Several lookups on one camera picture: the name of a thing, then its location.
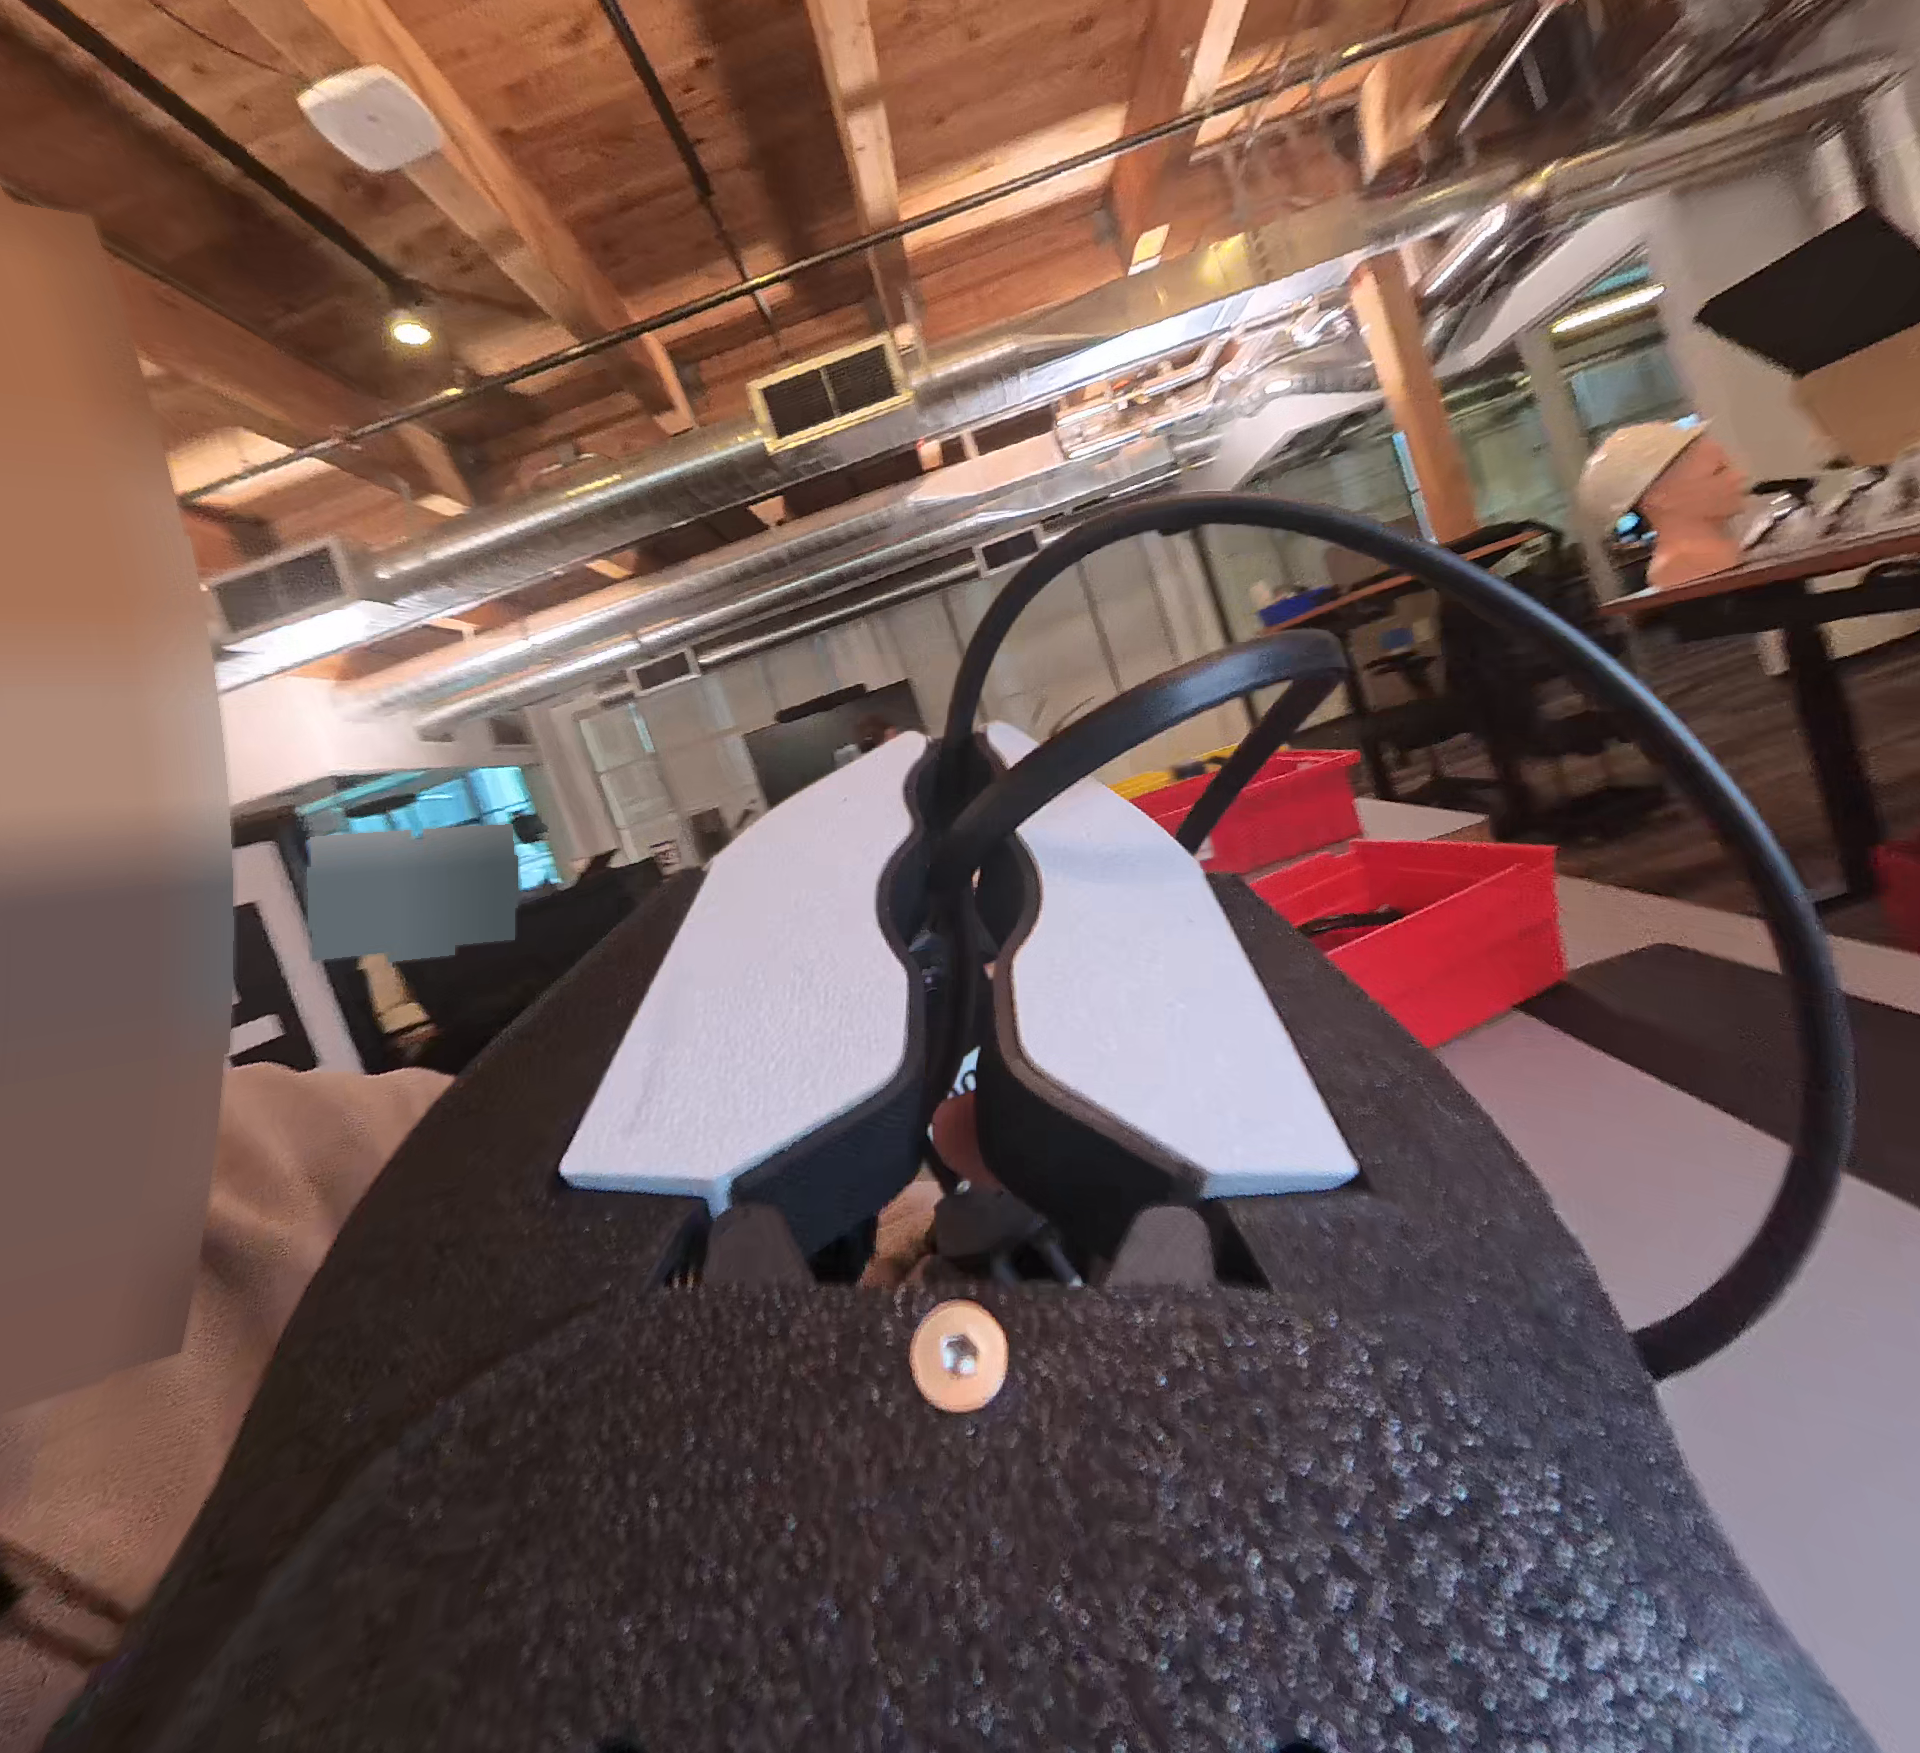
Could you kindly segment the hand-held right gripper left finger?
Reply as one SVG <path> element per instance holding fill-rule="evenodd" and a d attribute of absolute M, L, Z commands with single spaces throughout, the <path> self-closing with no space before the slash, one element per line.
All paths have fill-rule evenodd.
<path fill-rule="evenodd" d="M 570 1190 L 768 1207 L 813 1261 L 913 1180 L 927 761 L 902 731 L 711 860 L 560 1154 Z"/>

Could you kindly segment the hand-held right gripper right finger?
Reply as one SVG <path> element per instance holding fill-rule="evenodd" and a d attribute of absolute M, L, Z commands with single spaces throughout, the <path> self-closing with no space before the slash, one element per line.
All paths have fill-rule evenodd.
<path fill-rule="evenodd" d="M 978 867 L 977 1141 L 1072 1261 L 1139 1215 L 1333 1195 L 1361 1161 L 1192 851 L 1079 776 Z"/>

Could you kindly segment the red open-front bin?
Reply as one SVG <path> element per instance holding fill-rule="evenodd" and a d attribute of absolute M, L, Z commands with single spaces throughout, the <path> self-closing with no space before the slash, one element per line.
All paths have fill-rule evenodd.
<path fill-rule="evenodd" d="M 1259 877 L 1252 889 L 1425 1047 L 1572 971 L 1544 845 L 1362 840 Z"/>

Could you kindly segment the red bin with white label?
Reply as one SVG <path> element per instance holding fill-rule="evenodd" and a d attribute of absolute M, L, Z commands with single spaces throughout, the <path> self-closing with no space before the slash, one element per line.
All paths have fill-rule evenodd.
<path fill-rule="evenodd" d="M 1224 771 L 1222 749 L 1178 776 L 1176 787 L 1133 800 L 1168 833 L 1178 833 L 1203 787 Z M 1361 750 L 1280 749 L 1270 757 L 1199 851 L 1212 874 L 1261 877 L 1361 837 L 1354 771 Z"/>

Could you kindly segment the black display screen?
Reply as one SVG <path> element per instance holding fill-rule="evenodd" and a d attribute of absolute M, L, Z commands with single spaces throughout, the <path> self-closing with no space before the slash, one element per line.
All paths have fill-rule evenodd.
<path fill-rule="evenodd" d="M 902 731 L 926 731 L 919 695 L 907 680 L 843 686 L 782 709 L 768 726 L 748 731 L 744 746 L 772 811 Z"/>

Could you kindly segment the wooden top office desk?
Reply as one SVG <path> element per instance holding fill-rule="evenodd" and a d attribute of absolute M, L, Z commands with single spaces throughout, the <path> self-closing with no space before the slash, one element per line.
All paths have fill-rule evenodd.
<path fill-rule="evenodd" d="M 1358 746 L 1371 796 L 1404 800 L 1397 771 L 1424 764 L 1415 790 L 1432 805 L 1469 805 L 1488 778 L 1448 776 L 1441 749 L 1469 734 L 1469 712 L 1448 683 L 1441 595 L 1399 566 L 1328 548 L 1328 586 L 1284 623 L 1328 630 L 1343 653 L 1343 734 Z"/>
<path fill-rule="evenodd" d="M 1828 626 L 1919 609 L 1919 527 L 1735 566 L 1694 584 L 1641 589 L 1603 602 L 1633 626 L 1667 626 L 1680 639 L 1778 635 L 1798 731 L 1830 823 L 1842 882 L 1816 894 L 1819 909 L 1872 898 L 1883 811 L 1870 781 L 1852 703 Z"/>

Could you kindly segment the person's beige sweater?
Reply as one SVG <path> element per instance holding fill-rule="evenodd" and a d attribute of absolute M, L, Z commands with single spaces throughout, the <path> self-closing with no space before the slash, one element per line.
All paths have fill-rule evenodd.
<path fill-rule="evenodd" d="M 118 1655 L 317 1269 L 448 1083 L 434 1070 L 228 1070 L 182 1349 L 4 1414 L 7 1749 L 38 1749 Z"/>

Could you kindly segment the white hard hat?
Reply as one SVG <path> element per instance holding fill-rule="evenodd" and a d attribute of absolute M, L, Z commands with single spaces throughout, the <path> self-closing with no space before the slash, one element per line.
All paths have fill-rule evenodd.
<path fill-rule="evenodd" d="M 1579 471 L 1577 517 L 1597 535 L 1638 517 L 1654 485 L 1711 431 L 1694 421 L 1637 421 L 1593 445 Z"/>

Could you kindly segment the mannequin head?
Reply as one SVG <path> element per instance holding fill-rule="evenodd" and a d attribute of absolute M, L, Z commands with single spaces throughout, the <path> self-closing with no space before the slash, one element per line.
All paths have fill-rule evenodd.
<path fill-rule="evenodd" d="M 1708 428 L 1694 431 L 1665 471 L 1641 494 L 1650 527 L 1645 586 L 1681 589 L 1742 566 L 1742 519 L 1752 485 L 1724 443 Z"/>

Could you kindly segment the beige board panel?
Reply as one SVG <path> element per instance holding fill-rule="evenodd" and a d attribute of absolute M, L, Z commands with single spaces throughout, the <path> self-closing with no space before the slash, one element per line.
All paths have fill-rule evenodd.
<path fill-rule="evenodd" d="M 1806 372 L 1793 400 L 1855 467 L 1892 467 L 1919 450 L 1919 323 Z"/>

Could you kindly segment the black flag panel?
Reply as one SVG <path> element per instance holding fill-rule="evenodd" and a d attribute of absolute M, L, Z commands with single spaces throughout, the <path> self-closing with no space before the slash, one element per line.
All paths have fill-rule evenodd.
<path fill-rule="evenodd" d="M 1919 323 L 1919 242 L 1860 208 L 1708 299 L 1694 320 L 1800 380 Z"/>

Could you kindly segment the white ceiling access point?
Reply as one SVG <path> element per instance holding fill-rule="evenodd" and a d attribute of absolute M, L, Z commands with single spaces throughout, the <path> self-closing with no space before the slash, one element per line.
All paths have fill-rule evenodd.
<path fill-rule="evenodd" d="M 445 154 L 445 127 L 434 107 L 384 64 L 313 80 L 300 94 L 300 111 L 364 174 L 405 174 Z"/>

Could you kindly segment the silver ventilation duct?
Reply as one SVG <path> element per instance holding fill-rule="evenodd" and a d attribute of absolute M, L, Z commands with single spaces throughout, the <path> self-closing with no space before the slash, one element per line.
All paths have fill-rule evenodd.
<path fill-rule="evenodd" d="M 397 545 L 326 539 L 327 551 L 343 555 L 338 595 L 270 630 L 246 639 L 223 635 L 218 689 L 239 690 L 923 438 L 960 434 L 1054 403 L 1343 285 L 1348 270 L 1335 259 L 1261 279 L 1242 266 L 1249 256 L 1246 242 L 1229 238 L 1064 300 L 1027 323 L 937 346 L 907 376 L 907 396 L 875 403 L 805 443 L 775 443 L 755 417 L 714 421 Z"/>

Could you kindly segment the wooden post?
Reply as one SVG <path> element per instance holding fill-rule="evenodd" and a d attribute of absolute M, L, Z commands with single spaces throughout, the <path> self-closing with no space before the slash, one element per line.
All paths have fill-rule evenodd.
<path fill-rule="evenodd" d="M 1432 367 L 1424 316 L 1399 249 L 1371 253 L 1354 265 L 1352 306 L 1387 409 L 1405 434 L 1432 537 L 1452 544 L 1478 531 L 1479 505 L 1469 454 Z"/>

